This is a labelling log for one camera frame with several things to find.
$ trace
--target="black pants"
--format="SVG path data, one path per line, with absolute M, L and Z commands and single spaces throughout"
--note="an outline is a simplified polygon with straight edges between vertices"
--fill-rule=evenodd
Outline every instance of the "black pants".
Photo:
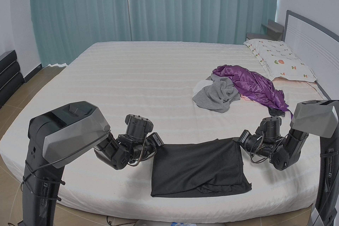
M 165 144 L 154 157 L 152 197 L 215 197 L 251 189 L 243 173 L 240 146 L 231 138 Z

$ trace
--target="purple satin garment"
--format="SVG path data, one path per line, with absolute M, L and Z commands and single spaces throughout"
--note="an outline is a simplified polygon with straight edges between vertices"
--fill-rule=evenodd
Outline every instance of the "purple satin garment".
M 217 76 L 230 78 L 240 94 L 264 106 L 289 111 L 282 90 L 276 90 L 271 80 L 241 66 L 223 65 L 213 70 Z

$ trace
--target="black furniture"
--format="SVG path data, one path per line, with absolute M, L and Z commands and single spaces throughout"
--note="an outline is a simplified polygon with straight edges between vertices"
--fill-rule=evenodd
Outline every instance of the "black furniture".
M 24 83 L 15 50 L 0 56 L 0 108 Z
M 266 35 L 257 33 L 246 33 L 246 40 L 251 40 L 253 38 L 262 38 L 271 41 L 281 41 L 282 33 L 284 31 L 284 27 L 282 25 L 269 19 L 267 24 L 261 24 L 261 26 L 266 29 Z

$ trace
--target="gray cloth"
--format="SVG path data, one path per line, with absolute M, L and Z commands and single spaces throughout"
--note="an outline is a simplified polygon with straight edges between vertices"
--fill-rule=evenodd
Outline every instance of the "gray cloth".
M 213 84 L 204 87 L 194 97 L 197 106 L 220 113 L 230 108 L 232 101 L 240 100 L 240 94 L 231 79 L 211 74 Z

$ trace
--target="bed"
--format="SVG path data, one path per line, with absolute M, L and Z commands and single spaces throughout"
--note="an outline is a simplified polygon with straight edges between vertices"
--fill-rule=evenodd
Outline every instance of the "bed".
M 235 101 L 220 114 L 198 108 L 192 89 L 218 65 L 240 65 L 266 75 L 245 45 L 187 42 L 106 42 L 84 51 L 45 85 L 22 110 L 0 141 L 0 154 L 21 179 L 32 117 L 74 101 L 98 106 L 113 135 L 124 133 L 127 114 L 149 118 L 169 144 L 200 143 L 255 131 L 266 107 Z M 275 79 L 293 112 L 298 102 L 326 99 L 315 83 Z M 281 134 L 289 130 L 290 114 Z M 319 138 L 310 135 L 298 163 L 277 171 L 265 161 L 254 165 L 243 152 L 244 174 L 252 183 L 245 194 L 213 198 L 152 198 L 152 159 L 116 171 L 88 151 L 65 167 L 61 204 L 122 218 L 214 223 L 245 220 L 307 207 L 315 202 L 320 158 Z

